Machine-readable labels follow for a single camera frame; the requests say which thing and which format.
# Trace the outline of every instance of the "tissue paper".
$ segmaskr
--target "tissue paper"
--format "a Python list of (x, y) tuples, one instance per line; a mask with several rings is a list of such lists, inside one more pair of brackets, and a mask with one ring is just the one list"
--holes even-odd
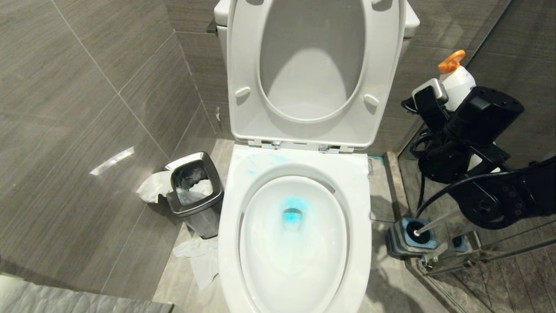
[(189, 191), (210, 195), (212, 193), (212, 183), (208, 179), (199, 180), (198, 183), (189, 188)]
[(193, 276), (200, 290), (210, 285), (216, 274), (218, 274), (217, 248), (218, 237), (207, 240), (194, 237), (172, 250), (176, 257), (189, 257)]
[(165, 197), (169, 192), (172, 192), (171, 177), (171, 170), (152, 174), (139, 186), (137, 193), (147, 203), (158, 203), (159, 194)]
[(207, 240), (194, 237), (172, 249), (176, 257), (198, 257), (218, 248), (218, 237)]

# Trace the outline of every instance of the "tile grout line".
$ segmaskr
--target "tile grout line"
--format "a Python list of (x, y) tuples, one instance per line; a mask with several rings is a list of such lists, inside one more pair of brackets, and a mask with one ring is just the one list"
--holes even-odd
[(166, 159), (168, 159), (168, 161), (170, 160), (170, 158), (168, 157), (168, 155), (166, 154), (166, 152), (164, 151), (164, 149), (158, 144), (158, 142), (155, 140), (155, 138), (151, 135), (151, 132), (147, 130), (147, 128), (145, 127), (145, 125), (143, 125), (143, 122), (141, 122), (141, 120), (139, 119), (139, 117), (137, 117), (137, 115), (135, 114), (135, 112), (133, 112), (133, 110), (131, 109), (130, 105), (127, 104), (127, 101), (122, 97), (122, 95), (118, 94), (118, 96), (120, 97), (120, 99), (123, 101), (123, 103), (126, 105), (126, 107), (129, 109), (129, 111), (131, 112), (131, 114), (135, 117), (135, 119), (137, 120), (137, 122), (139, 123), (139, 125), (141, 125), (143, 127), (143, 129), (147, 132), (148, 136), (152, 139), (152, 141), (154, 141), (154, 143), (156, 144), (156, 146), (160, 149), (160, 151), (162, 152), (162, 154), (164, 154), (164, 156), (166, 157)]
[(529, 300), (529, 304), (531, 304), (531, 308), (533, 309), (533, 312), (534, 312), (535, 307), (533, 306), (533, 302), (531, 301), (531, 295), (529, 294), (529, 289), (527, 288), (527, 284), (525, 283), (525, 279), (523, 278), (523, 273), (521, 271), (521, 268), (519, 268), (519, 263), (515, 259), (515, 256), (512, 259), (515, 262), (515, 266), (517, 266), (517, 268), (518, 268), (519, 277), (521, 277), (521, 281), (523, 282), (523, 286), (525, 287), (525, 293), (527, 294), (527, 299)]
[(178, 141), (176, 147), (174, 148), (174, 151), (172, 152), (172, 156), (170, 158), (173, 158), (173, 156), (176, 154), (177, 148), (180, 146), (181, 141), (183, 140), (183, 137), (185, 136), (185, 133), (189, 129), (189, 126), (191, 126), (191, 123), (195, 119), (195, 115), (197, 115), (197, 112), (199, 111), (199, 108), (201, 107), (202, 104), (203, 104), (203, 102), (200, 102), (199, 105), (197, 106), (197, 108), (195, 109), (195, 112), (193, 113), (193, 116), (191, 117), (191, 120), (189, 121), (189, 123), (187, 123), (187, 127), (185, 127), (185, 130), (181, 134), (180, 141)]
[(79, 44), (83, 47), (83, 49), (85, 50), (85, 52), (87, 53), (87, 55), (89, 55), (89, 58), (91, 58), (91, 60), (93, 61), (93, 63), (97, 66), (98, 70), (101, 72), (102, 76), (104, 76), (104, 78), (106, 78), (106, 80), (108, 81), (108, 83), (110, 84), (110, 86), (112, 86), (112, 88), (115, 90), (115, 92), (117, 94), (120, 94), (118, 92), (118, 90), (114, 87), (114, 85), (112, 84), (112, 82), (108, 79), (108, 77), (106, 76), (106, 74), (104, 73), (104, 71), (102, 71), (101, 67), (98, 65), (97, 61), (93, 58), (93, 56), (89, 53), (89, 50), (85, 47), (85, 45), (83, 44), (83, 42), (81, 41), (81, 39), (79, 39), (79, 37), (77, 36), (77, 34), (75, 33), (75, 31), (73, 30), (73, 28), (71, 27), (70, 23), (67, 21), (67, 19), (65, 18), (65, 16), (62, 14), (62, 11), (60, 11), (60, 9), (58, 8), (58, 6), (56, 5), (56, 3), (54, 2), (54, 0), (50, 0), (50, 2), (52, 2), (52, 4), (54, 5), (54, 8), (56, 8), (56, 10), (58, 11), (58, 13), (60, 14), (60, 16), (62, 17), (62, 19), (64, 20), (64, 22), (66, 23), (66, 25), (69, 27), (69, 30), (72, 32), (72, 34), (75, 36), (75, 38), (77, 39), (77, 41), (79, 42)]
[(212, 123), (210, 122), (209, 112), (207, 111), (207, 108), (205, 107), (205, 103), (203, 102), (203, 100), (201, 100), (201, 105), (203, 106), (203, 109), (205, 110), (205, 114), (207, 116), (208, 124), (210, 125), (210, 128), (212, 128), (212, 132), (214, 133), (214, 136), (216, 136), (216, 129), (214, 128), (214, 126), (212, 126)]
[(139, 223), (139, 219), (141, 219), (141, 216), (143, 216), (143, 212), (145, 211), (146, 208), (147, 208), (147, 205), (145, 204), (143, 206), (143, 210), (141, 211), (141, 214), (139, 214), (139, 216), (137, 217), (137, 220), (135, 221), (135, 224), (133, 225), (133, 228), (131, 228), (130, 234), (127, 235), (126, 241), (123, 243), (122, 249), (120, 250), (120, 253), (118, 254), (118, 257), (114, 261), (114, 265), (112, 265), (112, 268), (110, 269), (110, 273), (108, 273), (108, 277), (106, 277), (104, 285), (102, 285), (102, 288), (101, 288), (99, 294), (101, 294), (102, 291), (104, 291), (104, 288), (106, 287), (106, 284), (108, 283), (108, 280), (110, 279), (110, 276), (112, 276), (112, 272), (114, 271), (114, 268), (116, 268), (116, 265), (118, 264), (118, 261), (120, 260), (120, 257), (122, 256), (123, 250), (126, 248), (127, 242), (131, 238), (131, 234), (133, 234), (133, 231), (135, 230), (135, 227)]
[(210, 102), (210, 103), (218, 103), (218, 104), (225, 104), (225, 105), (228, 105), (228, 104), (229, 104), (228, 102), (220, 102), (220, 101), (207, 101), (207, 102)]
[[(539, 273), (539, 267), (537, 266), (537, 263), (535, 262), (535, 258), (533, 257), (533, 253), (529, 252), (529, 256), (531, 257), (531, 261), (533, 261), (533, 265), (535, 266), (535, 268), (537, 269), (537, 275), (540, 278), (540, 282), (543, 284), (544, 287), (544, 291), (547, 293), (547, 296), (550, 294), (550, 290), (547, 288), (546, 284), (544, 283), (544, 279), (543, 277), (540, 275)], [(550, 305), (552, 307), (554, 307), (554, 305), (552, 305), (552, 299), (550, 297), (548, 297), (548, 303), (550, 303)]]
[(485, 287), (485, 293), (486, 293), (486, 296), (488, 298), (489, 307), (492, 307), (492, 300), (490, 299), (490, 293), (488, 292), (488, 289), (486, 287), (487, 284), (485, 283), (485, 277), (483, 275), (483, 270), (481, 269), (480, 266), (478, 266), (478, 268), (479, 268), (479, 273), (481, 273), (481, 282), (483, 283), (483, 286)]
[(191, 68), (189, 67), (189, 62), (187, 62), (187, 58), (185, 57), (185, 51), (183, 50), (183, 47), (181, 46), (180, 41), (178, 40), (178, 45), (180, 46), (180, 50), (181, 50), (181, 55), (183, 55), (183, 60), (185, 61), (185, 65), (187, 66), (187, 69), (189, 70), (189, 75), (191, 75), (191, 79), (193, 80), (193, 84), (195, 85), (195, 90), (197, 90), (197, 94), (199, 96), (199, 99), (201, 100), (201, 105), (203, 106), (203, 109), (205, 110), (205, 114), (207, 116), (208, 119), (208, 124), (210, 125), (210, 127), (212, 128), (212, 132), (214, 133), (214, 136), (216, 136), (216, 129), (214, 128), (214, 126), (212, 125), (212, 122), (210, 121), (210, 117), (209, 117), (209, 112), (207, 111), (207, 108), (205, 107), (205, 102), (203, 101), (203, 98), (201, 96), (201, 93), (199, 92), (199, 88), (197, 87), (197, 82), (195, 81), (195, 78), (193, 77), (193, 72), (191, 71)]
[(85, 53), (87, 55), (89, 55), (89, 58), (91, 58), (91, 60), (93, 61), (93, 63), (96, 65), (96, 67), (98, 68), (98, 70), (101, 72), (102, 76), (104, 76), (104, 78), (106, 79), (106, 81), (108, 81), (108, 83), (110, 84), (110, 86), (112, 86), (112, 88), (114, 89), (114, 91), (116, 92), (116, 94), (120, 97), (120, 99), (123, 101), (123, 103), (126, 105), (126, 107), (129, 109), (129, 111), (131, 112), (131, 114), (135, 117), (135, 119), (139, 122), (139, 124), (141, 125), (141, 127), (143, 127), (143, 129), (147, 132), (147, 134), (149, 135), (149, 137), (155, 142), (156, 146), (160, 149), (160, 151), (164, 154), (164, 156), (169, 160), (170, 158), (168, 157), (168, 155), (166, 154), (166, 152), (164, 152), (164, 150), (162, 149), (162, 147), (160, 147), (160, 145), (158, 144), (158, 142), (155, 140), (155, 138), (151, 135), (151, 133), (149, 132), (149, 130), (147, 130), (147, 128), (143, 125), (143, 123), (139, 120), (139, 118), (137, 117), (137, 115), (133, 112), (133, 110), (131, 109), (131, 107), (127, 104), (127, 101), (122, 97), (122, 95), (120, 94), (120, 92), (116, 89), (116, 87), (114, 87), (114, 85), (112, 84), (112, 82), (110, 81), (110, 79), (108, 79), (108, 77), (106, 76), (106, 74), (104, 73), (104, 71), (102, 71), (101, 67), (98, 65), (97, 61), (95, 60), (95, 58), (93, 58), (93, 56), (91, 55), (91, 53), (89, 53), (89, 50), (85, 47), (85, 45), (83, 44), (83, 42), (81, 41), (81, 39), (79, 39), (79, 37), (77, 36), (77, 34), (75, 33), (75, 31), (73, 30), (73, 28), (71, 27), (70, 23), (66, 20), (66, 18), (64, 17), (64, 15), (62, 14), (62, 11), (60, 11), (60, 9), (58, 8), (58, 6), (56, 5), (56, 3), (54, 2), (54, 0), (50, 0), (50, 2), (54, 5), (54, 8), (56, 8), (56, 10), (58, 11), (58, 13), (60, 14), (60, 16), (62, 17), (62, 19), (64, 20), (64, 22), (66, 23), (66, 25), (68, 26), (69, 30), (72, 32), (72, 34), (75, 36), (75, 38), (77, 39), (77, 41), (79, 42), (79, 44), (83, 47), (83, 49), (85, 50)]
[(150, 57), (148, 57), (147, 61), (145, 61), (145, 63), (143, 63), (143, 65), (141, 65), (141, 67), (135, 72), (135, 74), (133, 74), (131, 76), (131, 78), (125, 84), (123, 84), (123, 86), (120, 88), (120, 91), (118, 91), (118, 93), (121, 93), (122, 90), (135, 78), (135, 76), (137, 76), (137, 74), (139, 74), (139, 72), (141, 72), (143, 67), (145, 67), (145, 65), (147, 65), (147, 63), (155, 56), (155, 54), (162, 48), (162, 46), (164, 46), (164, 44), (168, 40), (170, 40), (170, 38), (172, 38), (173, 35), (174, 35), (174, 33), (171, 33), (170, 36), (168, 36), (168, 38), (166, 38), (166, 40), (164, 40), (164, 42), (158, 47), (158, 49), (156, 49), (156, 51)]
[(207, 33), (206, 31), (191, 32), (191, 31), (178, 31), (178, 30), (176, 30), (176, 29), (174, 29), (174, 31), (175, 31), (176, 33), (194, 33), (194, 34), (203, 34), (203, 35), (213, 35), (213, 36), (214, 36), (213, 33)]
[(495, 261), (496, 266), (498, 267), (498, 271), (500, 272), (500, 277), (502, 278), (502, 282), (504, 283), (504, 289), (506, 290), (506, 294), (508, 295), (508, 301), (510, 301), (510, 306), (512, 312), (514, 311), (514, 304), (512, 303), (512, 297), (510, 297), (510, 291), (508, 290), (508, 283), (506, 283), (506, 279), (504, 279), (504, 275), (502, 275), (502, 269), (500, 268), (500, 261)]

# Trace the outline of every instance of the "trash can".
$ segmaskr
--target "trash can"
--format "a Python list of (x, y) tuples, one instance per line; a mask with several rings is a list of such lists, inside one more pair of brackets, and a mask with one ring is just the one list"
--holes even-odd
[[(172, 191), (166, 195), (170, 209), (203, 239), (218, 235), (224, 187), (214, 163), (206, 152), (198, 152), (168, 164), (173, 170)], [(208, 179), (212, 185), (210, 195), (190, 192), (191, 187)]]

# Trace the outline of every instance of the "spray bottle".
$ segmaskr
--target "spray bottle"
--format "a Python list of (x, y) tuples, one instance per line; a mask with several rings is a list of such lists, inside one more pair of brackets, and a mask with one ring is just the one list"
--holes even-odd
[(449, 95), (445, 107), (452, 112), (458, 108), (471, 89), (476, 86), (471, 73), (467, 72), (465, 67), (459, 63), (464, 57), (465, 51), (458, 50), (438, 64), (441, 73), (438, 80), (444, 85), (444, 89)]

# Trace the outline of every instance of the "white toilet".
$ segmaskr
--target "white toilet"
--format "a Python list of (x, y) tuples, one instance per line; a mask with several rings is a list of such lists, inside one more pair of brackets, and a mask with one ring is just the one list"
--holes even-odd
[(219, 229), (230, 312), (357, 312), (371, 207), (356, 150), (419, 20), (405, 0), (231, 0), (215, 15), (236, 138)]

